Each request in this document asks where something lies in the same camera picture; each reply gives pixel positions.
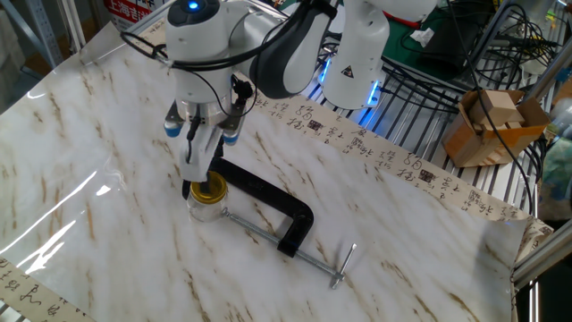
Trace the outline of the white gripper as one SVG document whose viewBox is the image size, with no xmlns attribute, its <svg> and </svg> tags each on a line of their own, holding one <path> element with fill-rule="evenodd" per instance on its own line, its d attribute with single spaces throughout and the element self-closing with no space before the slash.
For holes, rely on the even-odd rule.
<svg viewBox="0 0 572 322">
<path fill-rule="evenodd" d="M 179 153 L 181 178 L 189 182 L 198 182 L 200 194 L 210 194 L 210 177 L 206 177 L 206 174 L 223 130 L 217 125 L 202 124 L 198 126 L 192 140 L 189 139 L 190 134 L 191 130 L 188 130 L 181 143 Z"/>
</svg>

